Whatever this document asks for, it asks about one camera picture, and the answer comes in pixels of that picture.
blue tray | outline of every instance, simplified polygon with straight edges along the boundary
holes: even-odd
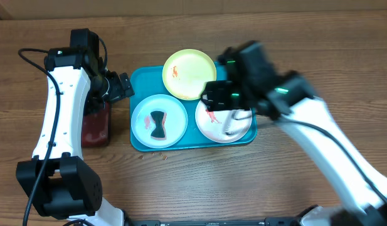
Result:
[[[135,95],[130,98],[130,116],[135,110],[138,103],[144,100],[146,97],[156,94],[167,94],[171,95],[162,82],[162,68],[163,66],[155,67],[142,67],[137,69],[131,76],[130,82],[132,87],[135,90]],[[226,72],[223,67],[219,66],[216,63],[217,70],[217,80],[226,80]],[[209,148],[209,147],[218,147],[218,146],[229,146],[237,144],[248,144],[254,140],[257,135],[257,122],[256,115],[253,114],[252,124],[249,128],[249,131],[239,140],[228,143],[220,144],[214,141],[209,140],[205,137],[196,125],[196,120],[194,118],[194,112],[196,106],[198,105],[199,100],[180,100],[183,106],[186,108],[188,113],[188,128],[184,136],[174,145],[168,148],[156,149],[149,148],[142,143],[140,143],[135,135],[130,130],[130,143],[139,151],[167,151],[167,150],[178,150],[178,149],[187,149],[187,148]]]

